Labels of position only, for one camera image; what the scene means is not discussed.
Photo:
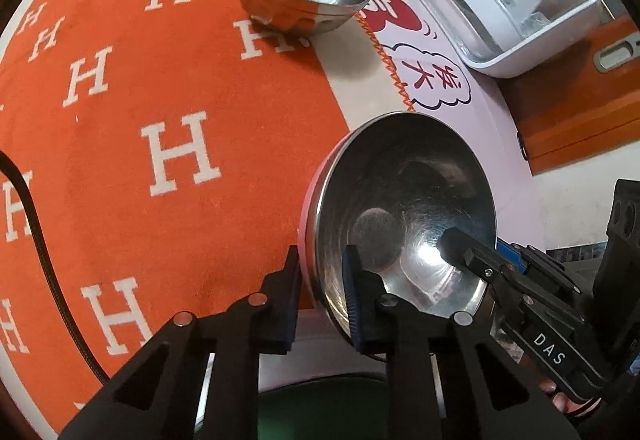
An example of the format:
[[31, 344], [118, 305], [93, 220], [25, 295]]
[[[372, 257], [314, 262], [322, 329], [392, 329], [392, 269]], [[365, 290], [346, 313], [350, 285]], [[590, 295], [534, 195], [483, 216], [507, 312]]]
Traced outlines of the green plate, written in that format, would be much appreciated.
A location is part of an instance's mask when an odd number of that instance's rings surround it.
[[360, 440], [387, 437], [388, 391], [382, 380], [327, 377], [259, 397], [258, 437]]

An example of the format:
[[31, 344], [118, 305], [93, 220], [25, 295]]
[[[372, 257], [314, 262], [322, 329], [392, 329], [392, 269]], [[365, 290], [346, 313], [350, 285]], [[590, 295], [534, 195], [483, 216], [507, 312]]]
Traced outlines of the white plate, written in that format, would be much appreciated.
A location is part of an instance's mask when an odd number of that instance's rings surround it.
[[292, 350], [285, 356], [260, 357], [258, 394], [320, 378], [354, 375], [386, 383], [382, 362], [356, 353], [319, 312], [303, 310], [298, 314]]

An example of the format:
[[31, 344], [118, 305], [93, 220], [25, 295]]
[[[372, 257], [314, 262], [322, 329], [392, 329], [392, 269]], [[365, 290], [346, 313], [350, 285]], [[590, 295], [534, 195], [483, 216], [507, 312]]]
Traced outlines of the orange wooden sliding door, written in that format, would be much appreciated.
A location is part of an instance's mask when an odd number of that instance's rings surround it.
[[533, 174], [639, 139], [639, 60], [599, 73], [594, 54], [638, 30], [628, 15], [529, 72], [500, 79]]

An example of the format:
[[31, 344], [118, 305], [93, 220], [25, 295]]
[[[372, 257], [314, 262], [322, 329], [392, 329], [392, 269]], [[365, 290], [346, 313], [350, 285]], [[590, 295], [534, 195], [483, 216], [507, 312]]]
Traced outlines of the white printed tablecloth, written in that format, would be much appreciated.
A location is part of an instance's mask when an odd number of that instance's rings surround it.
[[497, 83], [462, 63], [420, 0], [371, 0], [312, 46], [349, 128], [399, 110], [441, 120], [480, 160], [500, 238], [544, 244], [533, 175]]

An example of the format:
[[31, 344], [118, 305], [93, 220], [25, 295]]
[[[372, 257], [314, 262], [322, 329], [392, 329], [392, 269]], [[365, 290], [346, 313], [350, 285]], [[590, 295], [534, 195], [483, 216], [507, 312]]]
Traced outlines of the orange H-pattern table runner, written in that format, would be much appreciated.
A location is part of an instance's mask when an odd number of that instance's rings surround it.
[[29, 186], [70, 313], [107, 375], [177, 311], [258, 289], [317, 166], [401, 108], [371, 0], [310, 39], [239, 0], [32, 0], [1, 61], [1, 147]]

